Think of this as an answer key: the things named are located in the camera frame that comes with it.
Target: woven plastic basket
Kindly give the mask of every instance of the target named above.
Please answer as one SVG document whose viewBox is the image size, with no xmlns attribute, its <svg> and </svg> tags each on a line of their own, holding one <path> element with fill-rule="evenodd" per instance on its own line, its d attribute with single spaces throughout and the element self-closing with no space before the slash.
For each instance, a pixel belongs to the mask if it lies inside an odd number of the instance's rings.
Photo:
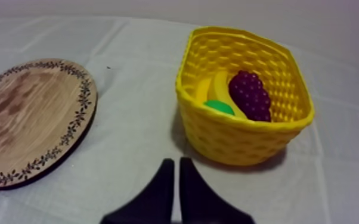
<svg viewBox="0 0 359 224">
<path fill-rule="evenodd" d="M 259 76 L 271 98 L 272 122 L 224 114 L 195 100 L 198 83 L 223 69 L 232 76 L 239 70 Z M 290 51 L 244 30 L 194 30 L 175 87 L 188 140 L 199 153 L 220 163 L 263 162 L 285 148 L 314 117 L 313 103 Z"/>
</svg>

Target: white tablecloth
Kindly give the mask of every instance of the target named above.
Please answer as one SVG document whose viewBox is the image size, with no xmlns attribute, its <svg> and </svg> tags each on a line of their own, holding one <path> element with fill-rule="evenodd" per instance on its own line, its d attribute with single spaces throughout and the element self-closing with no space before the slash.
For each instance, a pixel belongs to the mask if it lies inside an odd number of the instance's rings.
<svg viewBox="0 0 359 224">
<path fill-rule="evenodd" d="M 316 118 L 272 166 L 230 169 L 195 155 L 178 121 L 174 80 L 195 27 L 116 17 L 0 19 L 0 73 L 65 58 L 85 66 L 100 93 L 89 134 L 59 168 L 0 191 L 0 223 L 98 223 L 137 195 L 163 158 L 178 164 L 183 155 L 195 156 L 208 184 L 258 224 L 359 223 L 359 68 L 286 46 Z M 181 220 L 177 189 L 173 220 Z"/>
</svg>

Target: white wall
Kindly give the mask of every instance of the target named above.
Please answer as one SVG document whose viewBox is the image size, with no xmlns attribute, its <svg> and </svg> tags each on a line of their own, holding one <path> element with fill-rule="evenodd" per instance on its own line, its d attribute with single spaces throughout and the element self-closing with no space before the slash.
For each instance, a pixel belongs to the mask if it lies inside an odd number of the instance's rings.
<svg viewBox="0 0 359 224">
<path fill-rule="evenodd" d="M 239 27 L 359 65 L 358 0 L 0 0 L 0 17 L 48 14 Z"/>
</svg>

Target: round wooden tray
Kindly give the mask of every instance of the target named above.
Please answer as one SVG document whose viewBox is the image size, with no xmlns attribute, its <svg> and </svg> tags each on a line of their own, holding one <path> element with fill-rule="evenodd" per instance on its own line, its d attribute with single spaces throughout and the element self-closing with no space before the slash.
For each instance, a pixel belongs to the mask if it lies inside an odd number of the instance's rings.
<svg viewBox="0 0 359 224">
<path fill-rule="evenodd" d="M 29 61 L 1 74 L 0 188 L 29 181 L 59 161 L 96 103 L 92 77 L 71 61 Z"/>
</svg>

